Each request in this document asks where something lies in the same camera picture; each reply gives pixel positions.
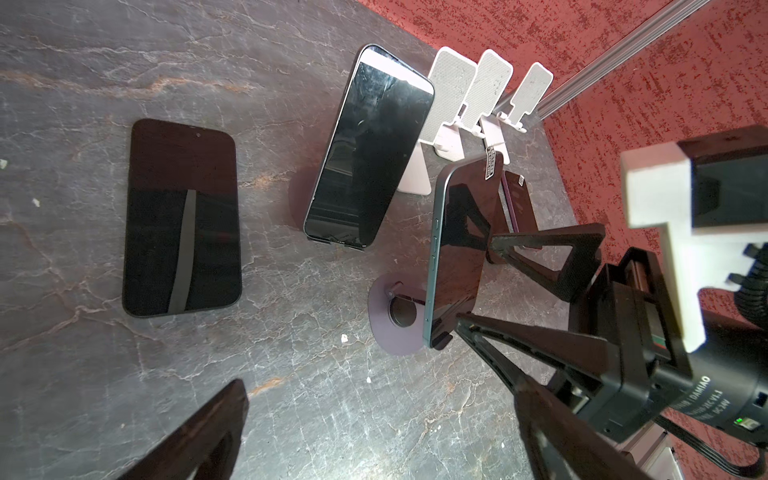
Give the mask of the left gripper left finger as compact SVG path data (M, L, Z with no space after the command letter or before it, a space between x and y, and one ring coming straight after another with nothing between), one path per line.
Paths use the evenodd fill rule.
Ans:
M244 382L232 380L121 477L229 479L248 409Z

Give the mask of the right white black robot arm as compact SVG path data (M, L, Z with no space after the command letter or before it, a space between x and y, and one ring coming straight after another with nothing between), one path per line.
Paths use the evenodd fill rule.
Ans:
M732 273L740 322L702 315L705 342L687 352L656 256L628 250L601 265L599 223L497 235L492 251L570 304L565 330L464 314L457 333L514 397L538 479L638 479L610 450L655 423L722 470L767 468L767 249L741 249Z

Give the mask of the black phone with tag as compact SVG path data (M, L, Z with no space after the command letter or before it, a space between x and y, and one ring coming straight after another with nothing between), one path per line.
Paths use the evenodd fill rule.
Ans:
M437 177L423 330L430 349L444 349L457 316L474 308L502 174L503 155L488 148L479 157L444 167Z

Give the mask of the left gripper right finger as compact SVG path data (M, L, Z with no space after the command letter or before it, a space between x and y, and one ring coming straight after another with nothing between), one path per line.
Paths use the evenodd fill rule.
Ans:
M648 477L529 376L515 382L514 403L536 479Z

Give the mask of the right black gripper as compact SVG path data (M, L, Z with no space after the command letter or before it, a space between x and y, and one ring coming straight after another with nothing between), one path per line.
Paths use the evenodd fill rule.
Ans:
M509 264L558 299L575 301L569 331L466 313L457 316L455 332L509 385L515 364L494 342L553 368L550 393L621 443L688 392L693 373L654 253L632 247L590 285L605 235L603 224L590 223L490 238L490 262Z

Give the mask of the white phone stand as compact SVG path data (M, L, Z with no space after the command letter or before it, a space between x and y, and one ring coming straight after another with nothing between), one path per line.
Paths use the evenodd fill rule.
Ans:
M497 118L518 132L526 133L527 129L524 127L522 119L534 112L549 89L553 78L554 75L550 70L540 62L534 62L509 100L510 111L508 113L499 112Z
M457 118L459 133L468 132L485 147L506 152L504 139L492 112L506 90L514 67L492 49L485 50L477 64L477 74Z

